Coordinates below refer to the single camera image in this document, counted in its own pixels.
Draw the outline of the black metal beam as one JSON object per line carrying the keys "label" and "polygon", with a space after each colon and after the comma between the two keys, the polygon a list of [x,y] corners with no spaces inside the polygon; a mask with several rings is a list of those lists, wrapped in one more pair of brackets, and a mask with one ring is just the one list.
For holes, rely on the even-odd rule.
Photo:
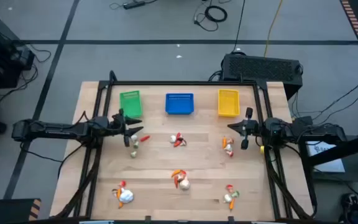
{"label": "black metal beam", "polygon": [[351,141],[342,143],[328,149],[327,151],[320,152],[314,156],[309,157],[308,161],[311,166],[317,166],[324,164],[336,159],[341,159],[343,157],[351,156],[358,153],[358,138]]}

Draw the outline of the green plastic basket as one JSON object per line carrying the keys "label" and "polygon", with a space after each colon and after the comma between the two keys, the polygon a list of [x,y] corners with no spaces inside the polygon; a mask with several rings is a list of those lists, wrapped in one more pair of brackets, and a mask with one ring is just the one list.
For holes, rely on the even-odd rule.
{"label": "green plastic basket", "polygon": [[120,108],[124,110],[124,114],[130,118],[140,118],[142,116],[142,102],[140,91],[121,92]]}

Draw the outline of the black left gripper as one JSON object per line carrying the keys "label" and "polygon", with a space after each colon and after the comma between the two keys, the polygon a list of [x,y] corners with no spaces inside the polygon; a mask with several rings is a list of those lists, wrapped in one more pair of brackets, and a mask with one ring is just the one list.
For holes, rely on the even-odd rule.
{"label": "black left gripper", "polygon": [[130,146],[129,136],[133,136],[134,134],[136,134],[137,132],[139,132],[140,130],[142,130],[144,128],[143,126],[139,126],[139,127],[127,129],[126,125],[132,125],[132,124],[137,124],[137,123],[141,123],[141,122],[142,122],[142,120],[139,120],[139,119],[130,118],[128,116],[125,117],[124,110],[122,108],[119,109],[117,114],[112,115],[113,131],[116,134],[123,135],[125,147]]}

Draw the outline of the black box yellow stripes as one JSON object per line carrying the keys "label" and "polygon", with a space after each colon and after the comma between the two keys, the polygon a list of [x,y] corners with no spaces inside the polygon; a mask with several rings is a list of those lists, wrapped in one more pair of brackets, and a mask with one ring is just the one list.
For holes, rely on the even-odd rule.
{"label": "black box yellow stripes", "polygon": [[0,200],[0,224],[30,222],[38,219],[39,198]]}

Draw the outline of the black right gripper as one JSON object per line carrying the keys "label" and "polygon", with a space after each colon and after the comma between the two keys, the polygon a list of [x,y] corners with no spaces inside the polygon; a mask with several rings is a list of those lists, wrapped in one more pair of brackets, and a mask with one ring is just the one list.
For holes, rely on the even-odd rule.
{"label": "black right gripper", "polygon": [[248,107],[246,109],[246,118],[238,123],[229,124],[228,127],[232,128],[238,133],[241,133],[244,139],[241,142],[241,149],[246,150],[249,146],[248,136],[260,136],[259,123],[252,119],[253,109]]}

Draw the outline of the black power strip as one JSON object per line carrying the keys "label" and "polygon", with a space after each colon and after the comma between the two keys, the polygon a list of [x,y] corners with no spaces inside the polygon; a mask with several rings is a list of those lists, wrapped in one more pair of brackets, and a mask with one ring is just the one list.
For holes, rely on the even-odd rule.
{"label": "black power strip", "polygon": [[122,6],[125,10],[141,7],[145,5],[145,1],[134,1],[129,3],[124,3]]}

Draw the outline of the yellow plastic basket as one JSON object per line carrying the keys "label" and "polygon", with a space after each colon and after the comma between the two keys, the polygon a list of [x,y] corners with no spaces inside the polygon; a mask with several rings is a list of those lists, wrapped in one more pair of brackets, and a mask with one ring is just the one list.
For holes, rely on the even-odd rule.
{"label": "yellow plastic basket", "polygon": [[236,117],[240,114],[239,92],[232,89],[218,90],[218,115]]}

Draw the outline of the blue plastic basket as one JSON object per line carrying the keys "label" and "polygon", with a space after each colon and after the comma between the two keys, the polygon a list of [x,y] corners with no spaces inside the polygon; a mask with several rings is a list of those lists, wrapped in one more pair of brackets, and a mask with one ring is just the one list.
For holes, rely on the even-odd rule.
{"label": "blue plastic basket", "polygon": [[167,93],[165,112],[168,114],[192,114],[194,112],[194,94]]}

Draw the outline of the large white toy garlic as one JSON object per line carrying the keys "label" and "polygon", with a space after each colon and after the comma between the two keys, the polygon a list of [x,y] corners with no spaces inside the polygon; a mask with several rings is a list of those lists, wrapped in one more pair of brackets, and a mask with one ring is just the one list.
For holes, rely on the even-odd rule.
{"label": "large white toy garlic", "polygon": [[129,189],[121,188],[121,194],[119,196],[119,201],[121,203],[130,203],[134,199],[134,194]]}

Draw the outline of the black metal side cart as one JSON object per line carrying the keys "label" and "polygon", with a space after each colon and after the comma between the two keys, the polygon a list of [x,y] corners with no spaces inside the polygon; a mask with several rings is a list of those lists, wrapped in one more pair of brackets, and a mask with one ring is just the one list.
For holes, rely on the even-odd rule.
{"label": "black metal side cart", "polygon": [[[345,142],[357,138],[358,136],[347,136],[347,141]],[[318,168],[319,165],[317,166],[310,165],[308,159],[312,155],[308,152],[309,145],[307,144],[307,142],[308,142],[307,140],[301,139],[298,145],[300,147],[300,157],[302,161],[303,170],[305,172],[306,184],[310,193],[313,213],[317,213],[318,201],[314,189],[314,181],[323,180],[323,181],[331,181],[331,182],[340,182],[346,186],[349,186],[350,183],[358,182],[358,153],[353,154],[351,156],[343,157],[341,159],[336,159],[342,162],[344,166],[344,172],[325,172]],[[350,188],[349,190],[352,191],[353,194],[358,196],[358,192],[356,192],[353,188]]]}

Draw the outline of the black computer case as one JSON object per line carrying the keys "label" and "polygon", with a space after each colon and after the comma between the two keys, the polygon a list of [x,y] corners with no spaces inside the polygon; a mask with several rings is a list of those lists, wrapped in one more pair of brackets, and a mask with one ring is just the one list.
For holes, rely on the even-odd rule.
{"label": "black computer case", "polygon": [[289,100],[303,86],[303,66],[297,60],[248,56],[242,52],[226,54],[221,61],[219,80],[253,81],[260,87],[281,82]]}

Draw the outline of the black metal table frame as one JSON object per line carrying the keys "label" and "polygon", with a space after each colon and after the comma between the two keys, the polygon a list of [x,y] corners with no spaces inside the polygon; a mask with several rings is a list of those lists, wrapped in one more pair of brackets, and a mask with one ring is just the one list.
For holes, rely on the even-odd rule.
{"label": "black metal table frame", "polygon": [[[240,116],[225,118],[218,115],[218,90],[239,92],[241,110],[254,109],[254,119],[267,115],[261,91],[253,85],[212,82],[124,82],[118,81],[110,90],[102,82],[83,82],[80,87],[74,117],[88,115],[111,116],[119,109],[121,92],[140,91],[143,115],[138,137],[150,135],[141,142],[136,158],[130,157],[121,136],[104,139],[99,149],[79,149],[75,141],[66,148],[67,161],[62,167],[50,213],[61,212],[77,191],[81,177],[99,154],[99,171],[85,191],[77,211],[94,219],[179,221],[273,220],[294,217],[293,210],[280,191],[270,183],[264,154],[259,143],[250,139],[249,148],[242,150],[241,137],[228,124]],[[192,114],[165,112],[167,93],[194,94]],[[174,147],[170,136],[181,133],[186,146]],[[223,137],[232,138],[232,157],[223,149]],[[177,170],[184,170],[171,177]],[[190,182],[188,190],[175,187],[174,178],[184,176]],[[119,184],[124,180],[126,186]],[[227,190],[226,185],[233,185]],[[130,203],[119,208],[117,194],[112,189],[129,189],[134,194]],[[226,194],[239,191],[234,208],[224,202]]]}

